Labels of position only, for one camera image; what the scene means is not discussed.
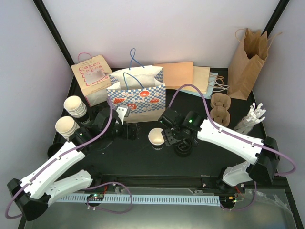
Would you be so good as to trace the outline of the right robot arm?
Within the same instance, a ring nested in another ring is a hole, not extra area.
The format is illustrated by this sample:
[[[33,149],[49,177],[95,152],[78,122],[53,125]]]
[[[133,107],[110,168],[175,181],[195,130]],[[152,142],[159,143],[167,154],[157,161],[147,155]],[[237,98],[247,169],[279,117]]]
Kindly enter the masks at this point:
[[[275,177],[280,156],[274,151],[277,142],[270,137],[265,140],[248,137],[213,120],[203,119],[197,112],[187,116],[167,108],[159,118],[166,129],[162,136],[167,146],[172,146],[180,157],[190,155],[199,141],[205,141],[224,148],[245,161],[233,167],[223,168],[215,182],[222,193],[248,181],[271,185]]]

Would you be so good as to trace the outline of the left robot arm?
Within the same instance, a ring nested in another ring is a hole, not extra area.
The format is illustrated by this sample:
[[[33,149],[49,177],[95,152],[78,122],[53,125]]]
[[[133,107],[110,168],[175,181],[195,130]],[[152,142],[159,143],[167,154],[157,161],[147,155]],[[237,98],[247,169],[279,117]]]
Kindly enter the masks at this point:
[[[43,165],[21,180],[12,179],[7,187],[12,199],[21,211],[21,215],[32,221],[40,217],[49,206],[62,197],[79,190],[98,190],[103,186],[117,182],[102,183],[102,174],[92,165],[87,165],[75,174],[61,178],[74,164],[83,160],[92,152],[92,144],[103,139],[116,137],[134,139],[135,126],[126,124],[130,108],[120,105],[116,109],[106,107],[94,121],[79,127],[70,116],[60,118],[55,128],[65,143],[50,146],[54,151]]]

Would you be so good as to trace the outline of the blue checkered paper bag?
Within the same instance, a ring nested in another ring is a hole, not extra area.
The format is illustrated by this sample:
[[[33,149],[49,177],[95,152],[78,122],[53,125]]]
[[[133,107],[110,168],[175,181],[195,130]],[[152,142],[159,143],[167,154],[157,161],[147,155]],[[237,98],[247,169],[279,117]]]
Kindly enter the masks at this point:
[[[136,50],[130,50],[131,62],[139,67],[117,70],[110,74],[111,86],[107,96],[115,107],[122,105],[130,109],[127,123],[157,121],[166,109],[166,88],[163,68],[140,64],[135,59]]]

